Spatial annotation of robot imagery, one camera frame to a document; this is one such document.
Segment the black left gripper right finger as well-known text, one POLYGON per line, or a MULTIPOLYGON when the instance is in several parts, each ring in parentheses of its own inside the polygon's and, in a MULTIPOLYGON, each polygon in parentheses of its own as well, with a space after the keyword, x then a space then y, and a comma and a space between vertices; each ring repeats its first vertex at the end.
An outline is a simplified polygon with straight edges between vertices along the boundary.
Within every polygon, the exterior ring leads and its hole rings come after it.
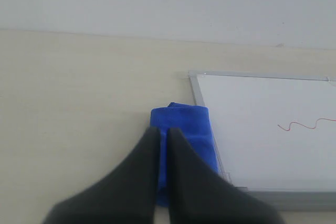
POLYGON ((167 132, 167 191, 171 223, 283 223, 268 204, 223 180, 178 128, 167 132))

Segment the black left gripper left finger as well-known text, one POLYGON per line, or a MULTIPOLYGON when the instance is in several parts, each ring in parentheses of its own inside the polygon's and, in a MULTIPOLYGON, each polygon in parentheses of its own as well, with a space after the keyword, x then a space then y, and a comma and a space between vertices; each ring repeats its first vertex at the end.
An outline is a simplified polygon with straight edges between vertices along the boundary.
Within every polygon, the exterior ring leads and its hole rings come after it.
POLYGON ((153 223, 161 133, 149 127, 106 177, 57 203, 44 223, 153 223))

